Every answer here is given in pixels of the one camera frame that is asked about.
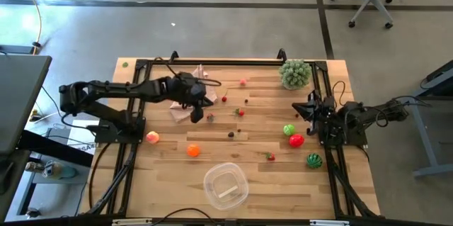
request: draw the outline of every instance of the concrete floor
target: concrete floor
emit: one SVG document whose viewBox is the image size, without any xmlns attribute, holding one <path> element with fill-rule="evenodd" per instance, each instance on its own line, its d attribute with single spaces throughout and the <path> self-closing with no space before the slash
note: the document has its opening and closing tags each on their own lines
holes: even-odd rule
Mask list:
<svg viewBox="0 0 453 226">
<path fill-rule="evenodd" d="M 315 4 L 316 0 L 109 0 Z M 360 4 L 336 0 L 336 4 Z M 451 6 L 453 0 L 404 0 L 394 4 Z M 288 57 L 326 59 L 316 9 L 206 9 L 41 6 L 41 55 L 53 62 L 45 87 L 58 98 L 57 87 L 78 80 L 110 79 L 118 57 Z M 326 11 L 335 59 L 347 61 L 355 99 L 377 105 L 411 94 L 420 80 L 451 60 L 450 11 L 391 11 L 395 26 L 384 30 L 377 11 L 365 11 L 354 29 L 352 11 Z M 38 22 L 33 6 L 0 4 L 0 43 L 29 45 Z M 45 94 L 38 103 L 45 113 L 54 106 Z M 39 126 L 42 133 L 59 121 Z M 453 174 L 414 179 L 412 170 L 428 165 L 411 118 L 385 129 L 370 128 L 370 166 L 382 215 L 393 219 L 451 224 Z M 70 191 L 74 199 L 81 189 Z M 43 195 L 36 193 L 35 199 Z"/>
</svg>

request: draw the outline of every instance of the green succulent plant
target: green succulent plant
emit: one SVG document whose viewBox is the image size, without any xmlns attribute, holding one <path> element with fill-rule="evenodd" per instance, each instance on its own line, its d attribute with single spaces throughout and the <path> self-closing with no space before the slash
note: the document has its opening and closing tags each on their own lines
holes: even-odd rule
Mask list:
<svg viewBox="0 0 453 226">
<path fill-rule="evenodd" d="M 283 86 L 286 89 L 295 90 L 309 83 L 311 67 L 304 63 L 304 60 L 287 60 L 278 72 Z"/>
</svg>

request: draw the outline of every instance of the clear plastic container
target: clear plastic container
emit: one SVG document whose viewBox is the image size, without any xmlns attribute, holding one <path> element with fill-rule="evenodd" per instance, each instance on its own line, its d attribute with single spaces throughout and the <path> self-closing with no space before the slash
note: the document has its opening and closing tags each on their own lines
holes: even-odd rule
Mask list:
<svg viewBox="0 0 453 226">
<path fill-rule="evenodd" d="M 211 168 L 203 181 L 212 206 L 228 210 L 241 205 L 248 196 L 248 182 L 242 169 L 234 163 L 222 163 Z"/>
</svg>

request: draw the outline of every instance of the butcher block tabletop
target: butcher block tabletop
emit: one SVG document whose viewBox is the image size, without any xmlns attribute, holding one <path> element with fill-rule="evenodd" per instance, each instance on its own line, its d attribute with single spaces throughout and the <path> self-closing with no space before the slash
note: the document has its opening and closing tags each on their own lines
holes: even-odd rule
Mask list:
<svg viewBox="0 0 453 226">
<path fill-rule="evenodd" d="M 119 58 L 113 81 L 132 81 L 136 60 Z M 337 81 L 345 82 L 342 102 L 353 100 L 345 61 L 326 62 L 331 86 Z M 191 73 L 197 65 L 171 67 L 175 72 Z M 307 156 L 314 152 L 325 161 L 323 147 L 319 145 L 317 136 L 306 135 L 309 123 L 296 117 L 297 112 L 291 107 L 294 102 L 307 102 L 307 95 L 314 89 L 313 81 L 300 90 L 288 91 L 280 83 L 277 66 L 203 67 L 207 78 L 216 79 L 222 85 L 215 87 L 218 99 L 213 106 L 205 108 L 205 117 L 200 122 L 194 124 L 187 118 L 177 123 L 169 111 L 172 101 L 146 103 L 145 133 L 155 131 L 160 140 L 155 145 L 143 142 L 138 148 L 127 217 L 164 217 L 180 208 L 199 208 L 213 218 L 334 218 L 326 164 L 323 163 L 317 169 L 310 169 L 306 165 Z M 165 76 L 172 76 L 172 73 L 164 65 L 152 67 L 151 79 Z M 246 79 L 245 86 L 240 85 L 241 79 Z M 342 89 L 343 86 L 339 84 L 333 91 L 337 103 Z M 225 94 L 227 100 L 222 102 L 221 98 Z M 117 110 L 126 109 L 127 99 L 109 99 L 108 105 Z M 237 108 L 244 111 L 243 116 L 234 114 Z M 214 115 L 212 122 L 206 119 L 209 113 Z M 305 137 L 301 147 L 289 145 L 289 137 L 283 133 L 283 127 L 287 124 L 293 124 L 296 133 Z M 228 137 L 229 132 L 234 132 L 234 137 Z M 186 149 L 191 144 L 200 147 L 198 157 L 187 155 Z M 96 149 L 93 164 L 102 147 L 100 145 Z M 112 181 L 118 148 L 118 144 L 111 144 L 99 161 L 93 180 L 94 203 Z M 275 155 L 275 161 L 266 159 L 267 152 Z M 352 187 L 369 209 L 379 214 L 367 157 L 356 147 L 344 147 L 344 152 Z M 248 180 L 249 195 L 239 207 L 220 211 L 210 205 L 203 188 L 203 179 L 213 166 L 225 162 L 235 163 L 243 170 Z M 84 192 L 80 213 L 88 210 L 87 190 L 88 187 Z M 346 211 L 343 189 L 339 187 L 338 191 L 342 209 Z M 115 210 L 119 208 L 122 192 L 123 183 L 119 187 Z M 172 217 L 203 215 L 195 211 L 183 211 Z"/>
</svg>

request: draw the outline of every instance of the red apple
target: red apple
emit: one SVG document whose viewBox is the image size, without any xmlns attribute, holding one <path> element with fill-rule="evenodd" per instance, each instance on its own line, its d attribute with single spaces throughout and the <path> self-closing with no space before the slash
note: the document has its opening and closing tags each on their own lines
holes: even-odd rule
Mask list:
<svg viewBox="0 0 453 226">
<path fill-rule="evenodd" d="M 292 135 L 289 138 L 289 145 L 291 145 L 292 147 L 299 147 L 304 143 L 304 141 L 305 139 L 301 135 L 299 134 Z"/>
</svg>

